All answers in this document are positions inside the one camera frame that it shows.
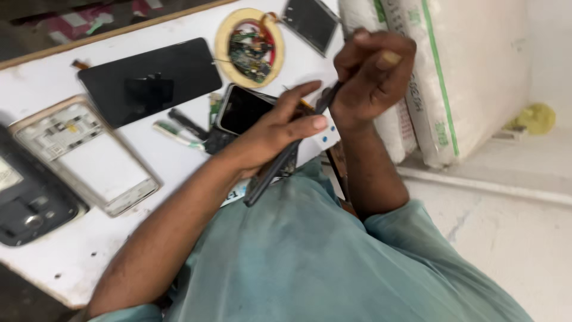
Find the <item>teal shirt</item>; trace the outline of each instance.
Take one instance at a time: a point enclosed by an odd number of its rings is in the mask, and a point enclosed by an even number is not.
[[[419,201],[361,223],[318,160],[211,220],[164,319],[151,304],[92,321],[531,321],[443,238]]]

